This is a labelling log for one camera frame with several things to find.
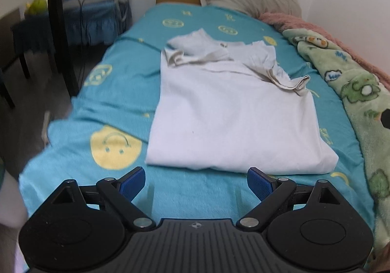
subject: bed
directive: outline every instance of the bed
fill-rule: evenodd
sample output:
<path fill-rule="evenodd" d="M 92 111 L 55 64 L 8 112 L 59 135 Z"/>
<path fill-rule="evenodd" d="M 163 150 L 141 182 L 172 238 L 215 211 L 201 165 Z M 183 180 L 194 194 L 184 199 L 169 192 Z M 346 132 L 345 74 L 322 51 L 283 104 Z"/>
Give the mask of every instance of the bed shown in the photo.
<path fill-rule="evenodd" d="M 161 3 L 106 51 L 72 99 L 69 117 L 50 124 L 50 145 L 27 164 L 19 179 L 29 214 L 65 179 L 91 185 L 105 177 L 120 178 L 136 166 L 144 167 L 146 185 L 133 203 L 156 222 L 161 218 L 232 218 L 235 222 L 259 203 L 245 174 L 144 163 L 159 101 L 161 50 L 170 38 L 203 28 L 217 40 L 264 40 L 275 46 L 278 63 L 292 78 L 310 75 L 307 87 L 313 94 L 321 136 L 339 161 L 326 175 L 288 177 L 307 185 L 329 180 L 373 229 L 374 202 L 359 142 L 340 98 L 317 70 L 259 20 L 220 7 L 201 7 L 197 0 L 184 0 L 193 4 L 166 1 L 180 2 L 158 0 Z"/>

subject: metal screw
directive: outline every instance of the metal screw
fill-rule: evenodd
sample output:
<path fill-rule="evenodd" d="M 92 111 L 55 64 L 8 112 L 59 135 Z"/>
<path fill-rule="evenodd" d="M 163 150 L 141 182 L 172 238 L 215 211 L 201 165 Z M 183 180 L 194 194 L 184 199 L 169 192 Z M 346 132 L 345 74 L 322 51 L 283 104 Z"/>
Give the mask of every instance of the metal screw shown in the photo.
<path fill-rule="evenodd" d="M 133 221 L 134 225 L 139 227 L 139 228 L 146 228 L 150 226 L 153 222 L 149 218 L 137 218 L 136 220 Z"/>
<path fill-rule="evenodd" d="M 247 228 L 256 227 L 259 224 L 259 221 L 255 218 L 247 217 L 240 220 L 240 224 Z"/>

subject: blue gripper pad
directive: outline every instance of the blue gripper pad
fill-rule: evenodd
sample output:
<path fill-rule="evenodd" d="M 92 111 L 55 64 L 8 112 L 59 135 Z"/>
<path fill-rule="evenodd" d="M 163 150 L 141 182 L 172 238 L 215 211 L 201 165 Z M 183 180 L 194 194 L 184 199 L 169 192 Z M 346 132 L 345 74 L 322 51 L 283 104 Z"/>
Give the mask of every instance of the blue gripper pad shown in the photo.
<path fill-rule="evenodd" d="M 132 201 L 145 186 L 145 180 L 145 170 L 142 167 L 137 167 L 119 179 L 121 182 L 119 192 L 127 200 Z"/>
<path fill-rule="evenodd" d="M 247 174 L 248 187 L 260 201 L 266 199 L 277 187 L 277 181 L 268 177 L 255 167 L 251 167 Z"/>

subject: black pole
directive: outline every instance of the black pole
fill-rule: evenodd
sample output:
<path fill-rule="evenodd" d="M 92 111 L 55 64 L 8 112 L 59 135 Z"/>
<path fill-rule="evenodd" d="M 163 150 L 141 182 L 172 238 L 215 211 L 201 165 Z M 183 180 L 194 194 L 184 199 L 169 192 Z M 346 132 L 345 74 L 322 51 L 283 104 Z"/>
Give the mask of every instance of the black pole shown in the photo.
<path fill-rule="evenodd" d="M 64 76 L 69 96 L 77 96 L 79 87 L 69 52 L 68 39 L 66 37 L 62 0 L 48 0 L 48 9 L 57 69 Z"/>

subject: green blanket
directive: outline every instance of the green blanket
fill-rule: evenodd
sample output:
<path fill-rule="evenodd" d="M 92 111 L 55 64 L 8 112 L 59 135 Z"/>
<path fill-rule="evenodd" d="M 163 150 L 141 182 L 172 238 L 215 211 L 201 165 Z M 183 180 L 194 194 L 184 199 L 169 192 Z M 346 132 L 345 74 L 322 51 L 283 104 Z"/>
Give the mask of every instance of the green blanket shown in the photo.
<path fill-rule="evenodd" d="M 376 203 L 375 249 L 389 241 L 390 230 L 390 92 L 333 42 L 307 29 L 283 32 L 298 53 L 311 62 L 343 101 L 365 160 Z"/>

